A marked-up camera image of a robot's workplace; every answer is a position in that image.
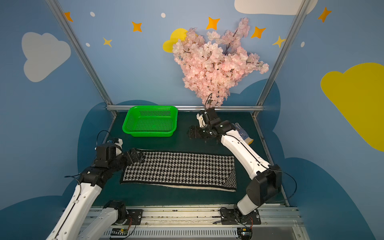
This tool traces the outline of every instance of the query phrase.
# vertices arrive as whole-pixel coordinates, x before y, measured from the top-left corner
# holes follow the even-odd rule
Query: green table surface
[[[122,131],[122,125],[126,113],[119,113],[112,126],[110,138],[118,137],[123,140],[122,149],[128,151],[131,148],[202,152],[213,154],[231,154],[231,152],[216,140],[189,139],[188,129],[191,125],[198,125],[195,112],[179,112],[177,117],[177,129],[171,137],[132,137]],[[260,157],[267,160],[263,145],[260,141],[252,117],[248,112],[218,112],[221,120],[238,122],[254,139],[250,145]],[[236,192],[202,189],[180,189],[150,184],[120,184],[121,172],[116,172],[101,191],[94,202],[94,206],[102,206],[109,200],[123,201],[126,206],[137,205],[196,205],[196,204],[235,204],[246,194],[246,187],[251,181],[247,172],[235,161],[236,167]],[[282,194],[278,194],[269,202],[283,200]]]

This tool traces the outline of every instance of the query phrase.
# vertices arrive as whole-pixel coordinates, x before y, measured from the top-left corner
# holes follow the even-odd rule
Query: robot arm
[[[121,202],[108,202],[100,217],[78,236],[80,227],[96,197],[100,194],[114,172],[124,166],[141,160],[141,155],[132,149],[122,152],[122,140],[114,139],[96,148],[96,159],[80,175],[73,196],[47,240],[97,240],[113,223],[127,220],[125,205]]]
[[[239,218],[249,214],[268,199],[281,192],[281,169],[262,159],[240,136],[227,120],[221,121],[214,108],[201,111],[197,115],[200,129],[190,128],[191,138],[219,138],[243,165],[251,182],[247,194],[236,205]]]

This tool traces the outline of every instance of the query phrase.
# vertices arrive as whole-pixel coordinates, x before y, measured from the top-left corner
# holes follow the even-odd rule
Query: pink blossom
[[[219,38],[220,38],[220,34],[218,34],[216,31],[213,31],[212,33],[207,32],[207,36],[208,36],[208,39],[209,39],[210,41],[212,41],[212,40],[216,40],[216,39],[219,39]]]
[[[195,30],[189,29],[185,40],[174,44],[173,53],[185,75],[185,87],[195,91],[203,104],[212,94],[209,105],[221,106],[230,95],[229,89],[242,78],[253,71],[263,74],[269,70],[269,65],[259,61],[257,54],[248,55],[241,47],[240,39],[247,37],[250,30],[247,18],[241,20],[234,33],[228,30],[220,37],[215,31],[208,32],[207,43]],[[225,44],[225,50],[218,44]]]

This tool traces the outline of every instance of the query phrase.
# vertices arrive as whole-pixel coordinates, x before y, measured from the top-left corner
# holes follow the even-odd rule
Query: white cloud
[[[316,6],[318,0],[311,0],[307,14]],[[247,14],[296,15],[302,0],[235,0],[235,9]]]
[[[22,48],[27,58],[24,73],[32,82],[40,82],[71,56],[68,43],[57,40],[50,33],[24,34]]]

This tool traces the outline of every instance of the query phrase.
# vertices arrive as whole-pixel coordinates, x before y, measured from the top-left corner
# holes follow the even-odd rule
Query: green basket
[[[134,137],[170,137],[177,112],[174,106],[136,106],[127,112],[122,130]]]

